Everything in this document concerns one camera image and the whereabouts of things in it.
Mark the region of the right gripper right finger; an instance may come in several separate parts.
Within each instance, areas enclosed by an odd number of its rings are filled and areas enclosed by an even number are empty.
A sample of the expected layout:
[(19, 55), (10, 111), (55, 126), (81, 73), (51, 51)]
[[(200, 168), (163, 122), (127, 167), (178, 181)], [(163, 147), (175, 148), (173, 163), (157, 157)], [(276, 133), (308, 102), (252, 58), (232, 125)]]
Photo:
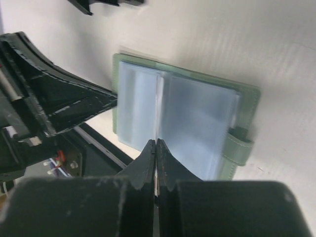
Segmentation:
[(157, 140), (162, 237), (309, 237), (291, 190), (275, 181), (203, 181)]

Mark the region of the green leather card holder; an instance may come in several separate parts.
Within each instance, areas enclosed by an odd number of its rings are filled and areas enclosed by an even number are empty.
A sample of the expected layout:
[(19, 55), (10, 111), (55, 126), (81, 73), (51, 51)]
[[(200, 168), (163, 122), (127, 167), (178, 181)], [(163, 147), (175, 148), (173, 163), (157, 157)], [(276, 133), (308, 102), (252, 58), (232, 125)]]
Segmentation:
[(202, 180), (231, 180), (246, 165), (258, 87), (117, 53), (113, 89), (113, 130), (125, 145), (141, 151), (162, 139)]

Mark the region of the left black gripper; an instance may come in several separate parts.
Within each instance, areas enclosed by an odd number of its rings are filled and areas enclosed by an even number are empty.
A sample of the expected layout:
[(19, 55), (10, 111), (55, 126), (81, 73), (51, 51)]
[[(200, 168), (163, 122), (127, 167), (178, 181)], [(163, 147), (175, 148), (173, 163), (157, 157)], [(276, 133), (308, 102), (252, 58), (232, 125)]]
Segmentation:
[(59, 157), (57, 135), (114, 108), (117, 95), (58, 67), (24, 32), (0, 37), (0, 181)]

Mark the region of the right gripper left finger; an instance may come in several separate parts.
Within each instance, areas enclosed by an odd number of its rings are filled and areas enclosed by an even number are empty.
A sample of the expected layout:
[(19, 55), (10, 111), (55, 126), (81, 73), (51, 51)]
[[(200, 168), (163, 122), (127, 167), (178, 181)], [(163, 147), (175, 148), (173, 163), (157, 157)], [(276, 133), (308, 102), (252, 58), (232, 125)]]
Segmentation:
[(3, 237), (151, 237), (154, 140), (115, 176), (29, 178), (0, 212)]

